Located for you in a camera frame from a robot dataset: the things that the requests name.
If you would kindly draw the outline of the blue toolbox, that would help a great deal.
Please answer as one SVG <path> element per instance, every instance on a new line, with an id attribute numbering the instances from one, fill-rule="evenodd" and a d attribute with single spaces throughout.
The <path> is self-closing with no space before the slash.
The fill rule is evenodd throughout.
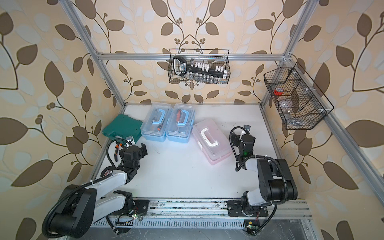
<path id="1" fill-rule="evenodd" d="M 181 119 L 177 121 L 178 110 L 181 109 Z M 195 109 L 192 105 L 175 104 L 170 121 L 167 125 L 168 140 L 186 144 L 189 142 L 195 119 Z"/>
<path id="2" fill-rule="evenodd" d="M 153 103 L 141 126 L 142 136 L 149 141 L 164 142 L 172 111 L 170 104 Z"/>

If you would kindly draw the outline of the pink toolbox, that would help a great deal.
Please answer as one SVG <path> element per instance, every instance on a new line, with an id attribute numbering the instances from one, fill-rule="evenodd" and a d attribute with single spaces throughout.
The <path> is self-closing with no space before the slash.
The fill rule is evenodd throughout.
<path id="1" fill-rule="evenodd" d="M 233 153 L 230 141 L 212 119 L 194 124 L 192 134 L 211 165 L 227 159 Z"/>

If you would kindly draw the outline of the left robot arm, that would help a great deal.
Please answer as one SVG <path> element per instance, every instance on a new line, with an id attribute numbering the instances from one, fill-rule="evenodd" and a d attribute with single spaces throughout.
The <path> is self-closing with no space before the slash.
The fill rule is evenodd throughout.
<path id="1" fill-rule="evenodd" d="M 133 194 L 119 188 L 128 184 L 140 168 L 140 160 L 148 154 L 145 144 L 136 146 L 125 139 L 115 139 L 122 144 L 117 154 L 119 165 L 110 161 L 100 178 L 83 185 L 67 186 L 57 203 L 49 210 L 42 223 L 42 234 L 48 239 L 72 237 L 79 239 L 92 224 L 105 219 L 118 234 L 109 215 L 117 212 L 120 217 L 142 220 L 147 212 L 149 201 L 140 206 L 134 202 Z"/>

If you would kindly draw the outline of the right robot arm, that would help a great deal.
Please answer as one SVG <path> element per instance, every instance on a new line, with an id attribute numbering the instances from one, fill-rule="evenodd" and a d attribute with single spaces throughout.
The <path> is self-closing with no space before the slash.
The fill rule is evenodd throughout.
<path id="1" fill-rule="evenodd" d="M 247 235 L 256 236 L 274 217 L 279 205 L 298 198 L 298 189 L 285 159 L 254 154 L 256 138 L 250 134 L 249 126 L 232 128 L 229 141 L 235 155 L 235 171 L 253 171 L 258 175 L 259 187 L 244 192 L 241 198 L 242 214 L 258 218 L 262 209 L 273 207 L 263 223 L 245 226 Z"/>

